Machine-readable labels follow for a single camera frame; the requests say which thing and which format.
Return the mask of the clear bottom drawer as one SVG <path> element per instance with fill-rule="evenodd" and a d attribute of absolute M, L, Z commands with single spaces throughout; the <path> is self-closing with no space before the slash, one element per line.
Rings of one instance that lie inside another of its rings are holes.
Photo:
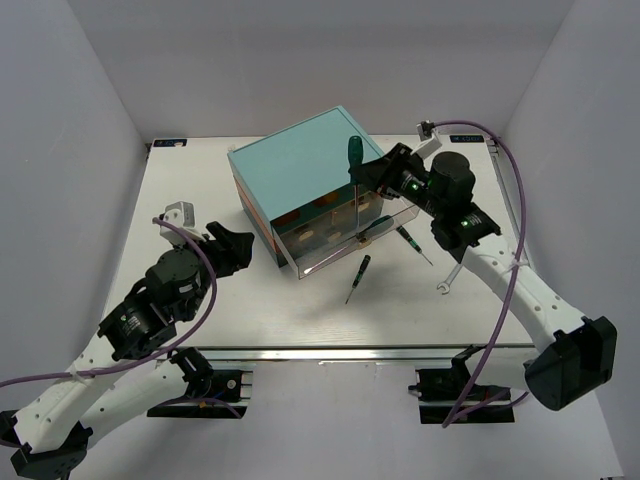
<path fill-rule="evenodd" d="M 385 200 L 346 173 L 282 174 L 275 188 L 278 210 L 269 220 L 275 244 L 275 261 L 290 267 L 300 278 L 303 270 L 337 250 L 340 244 L 367 228 L 379 217 L 390 215 L 394 225 L 404 226 L 418 215 L 407 200 Z"/>

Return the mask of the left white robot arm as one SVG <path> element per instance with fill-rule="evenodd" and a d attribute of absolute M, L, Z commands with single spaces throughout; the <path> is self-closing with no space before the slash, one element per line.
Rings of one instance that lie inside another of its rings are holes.
<path fill-rule="evenodd" d="M 1 414 L 1 440 L 14 448 L 24 479 L 66 479 L 102 437 L 165 404 L 199 407 L 233 400 L 194 347 L 180 348 L 179 322 L 202 324 L 215 304 L 217 281 L 247 268 L 254 236 L 218 222 L 207 234 L 157 219 L 172 247 L 99 324 L 72 365 L 48 374 L 51 385 L 32 403 Z"/>

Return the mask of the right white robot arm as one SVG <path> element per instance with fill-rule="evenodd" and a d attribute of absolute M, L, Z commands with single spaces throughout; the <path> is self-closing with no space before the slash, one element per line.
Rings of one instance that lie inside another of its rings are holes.
<path fill-rule="evenodd" d="M 469 160 L 452 151 L 424 155 L 396 144 L 379 159 L 353 165 L 351 177 L 386 199 L 404 198 L 431 216 L 436 242 L 508 306 L 538 355 L 524 367 L 527 390 L 559 411 L 613 373 L 617 329 L 564 302 L 510 250 L 498 224 L 473 201 Z"/>

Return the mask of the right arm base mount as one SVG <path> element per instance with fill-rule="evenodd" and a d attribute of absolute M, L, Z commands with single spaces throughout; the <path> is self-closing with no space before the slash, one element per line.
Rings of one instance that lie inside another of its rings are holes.
<path fill-rule="evenodd" d="M 481 354 L 483 347 L 470 346 L 448 361 L 445 367 L 416 370 L 416 381 L 408 386 L 408 393 L 418 399 L 420 422 L 427 425 L 442 424 L 454 406 L 473 367 L 466 361 L 473 354 Z M 511 393 L 506 392 L 495 403 L 475 410 L 455 421 L 455 424 L 508 424 L 515 422 L 513 407 L 509 406 Z"/>

